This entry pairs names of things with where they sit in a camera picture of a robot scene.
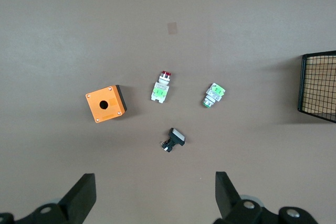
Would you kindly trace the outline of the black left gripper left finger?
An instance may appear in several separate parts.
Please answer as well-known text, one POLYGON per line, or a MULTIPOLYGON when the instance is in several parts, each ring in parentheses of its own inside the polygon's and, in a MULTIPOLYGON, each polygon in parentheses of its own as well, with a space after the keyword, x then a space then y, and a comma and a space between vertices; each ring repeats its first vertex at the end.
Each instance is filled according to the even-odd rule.
POLYGON ((95 203, 95 174, 84 174, 58 203, 42 205, 19 220, 1 213, 1 223, 83 223, 95 203))

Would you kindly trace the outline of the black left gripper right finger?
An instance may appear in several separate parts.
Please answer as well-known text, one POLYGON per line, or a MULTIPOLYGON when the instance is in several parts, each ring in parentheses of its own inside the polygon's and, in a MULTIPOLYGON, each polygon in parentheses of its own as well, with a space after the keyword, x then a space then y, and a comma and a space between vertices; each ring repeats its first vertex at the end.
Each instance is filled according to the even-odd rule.
POLYGON ((216 172, 215 198, 221 214, 215 223, 317 223, 298 207, 282 207, 275 214, 252 199, 242 199, 226 172, 216 172))

